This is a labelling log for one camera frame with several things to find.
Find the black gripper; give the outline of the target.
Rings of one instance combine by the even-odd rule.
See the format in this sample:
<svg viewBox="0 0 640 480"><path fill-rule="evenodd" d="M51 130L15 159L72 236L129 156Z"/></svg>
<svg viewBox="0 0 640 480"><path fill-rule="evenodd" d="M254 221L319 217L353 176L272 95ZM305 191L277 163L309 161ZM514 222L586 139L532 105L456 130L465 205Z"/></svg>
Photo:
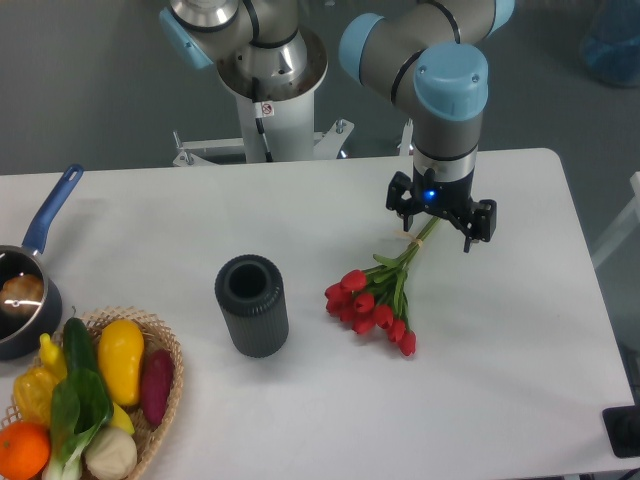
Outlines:
<svg viewBox="0 0 640 480"><path fill-rule="evenodd" d="M402 220L403 231L411 229L414 216L420 212L444 215L463 233L463 252L469 253L473 244L488 243L497 225L497 202L471 199L473 178L471 172L453 182L437 182L413 169L412 183L408 175L397 171L388 185L386 208Z"/></svg>

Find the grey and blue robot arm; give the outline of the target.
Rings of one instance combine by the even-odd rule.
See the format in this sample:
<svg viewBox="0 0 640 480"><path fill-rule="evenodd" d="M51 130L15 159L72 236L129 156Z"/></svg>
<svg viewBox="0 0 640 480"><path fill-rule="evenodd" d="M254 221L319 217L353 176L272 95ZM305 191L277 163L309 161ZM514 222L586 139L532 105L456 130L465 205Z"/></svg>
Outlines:
<svg viewBox="0 0 640 480"><path fill-rule="evenodd" d="M393 177L386 199L405 223L424 212L449 221L467 243L491 239L497 206L471 196L488 99L477 43L513 9L510 1L421 1L397 19L367 13L346 27L338 48L344 71L413 125L413 171ZM159 22L187 64L215 67L235 96L248 162L318 156L314 93L328 60L296 2L172 1Z"/></svg>

